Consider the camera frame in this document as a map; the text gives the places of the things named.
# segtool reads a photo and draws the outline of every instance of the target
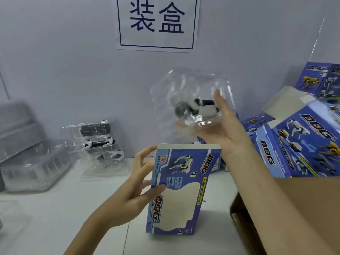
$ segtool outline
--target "brown cardboard box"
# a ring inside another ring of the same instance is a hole
[[[340,254],[340,177],[275,180],[320,237]],[[230,207],[230,214],[249,254],[266,254],[239,194]]]

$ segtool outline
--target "chinese characters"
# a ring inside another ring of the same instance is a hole
[[[143,14],[153,14],[153,11],[151,11],[152,8],[155,6],[152,4],[149,4],[149,1],[146,0],[145,4],[140,4],[140,1],[137,0],[137,4],[131,2],[130,3],[133,10],[130,11],[131,14],[137,13],[140,17],[130,17],[130,20],[137,20],[137,22],[133,25],[131,25],[131,28],[137,27],[137,30],[140,31],[144,28],[144,26],[150,30],[151,32],[155,32],[155,29],[151,28],[153,25],[152,21],[155,22],[155,19],[152,19],[150,17],[144,17]],[[171,2],[165,9],[159,11],[159,14],[164,13],[164,23],[162,23],[162,29],[159,29],[158,32],[167,32],[167,33],[181,33],[184,34],[184,31],[182,31],[182,25],[180,24],[180,16],[185,15],[185,12],[182,12],[180,9],[178,9],[173,2]]]

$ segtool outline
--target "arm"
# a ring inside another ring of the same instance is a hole
[[[221,125],[197,132],[218,143],[268,254],[335,254],[276,184],[227,102],[215,93]]]
[[[136,155],[133,170],[125,183],[109,197],[83,224],[64,255],[91,255],[112,227],[128,223],[138,216],[148,203],[160,195],[166,186],[158,185],[142,194],[151,184],[144,178],[153,170],[154,160],[144,158],[157,146],[148,147]]]

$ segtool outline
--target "forearm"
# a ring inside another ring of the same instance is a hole
[[[101,227],[93,216],[83,224],[64,255],[92,255],[108,229]]]
[[[255,149],[224,158],[268,254],[334,254],[276,184]]]

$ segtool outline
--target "yellow label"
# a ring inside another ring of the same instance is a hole
[[[203,177],[200,193],[198,194],[198,200],[197,200],[198,206],[201,205],[201,203],[202,203],[203,193],[204,193],[204,189],[205,189],[205,185],[207,183],[207,180],[208,180],[208,177]]]
[[[312,172],[312,174],[314,174],[316,177],[319,177],[317,172],[314,171],[314,169],[312,167],[310,167],[310,165],[303,159],[302,156],[299,156],[299,159],[304,163],[304,165],[308,168],[308,170]]]

